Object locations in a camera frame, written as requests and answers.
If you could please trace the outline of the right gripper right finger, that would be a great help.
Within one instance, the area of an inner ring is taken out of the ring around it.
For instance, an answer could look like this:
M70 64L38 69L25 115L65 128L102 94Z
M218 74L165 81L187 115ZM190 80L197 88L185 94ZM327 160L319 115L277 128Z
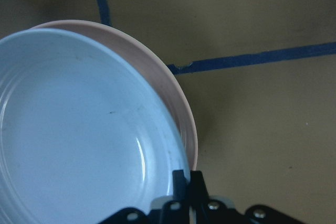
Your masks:
M234 223L233 202L223 196L211 196L201 171L191 171L190 206L194 223Z

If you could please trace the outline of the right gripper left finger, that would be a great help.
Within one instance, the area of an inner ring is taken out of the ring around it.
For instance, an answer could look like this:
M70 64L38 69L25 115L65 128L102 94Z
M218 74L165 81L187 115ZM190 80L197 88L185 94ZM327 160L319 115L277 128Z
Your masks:
M159 223L189 223L190 206L187 202L187 180L184 171L172 172L173 195L162 204Z

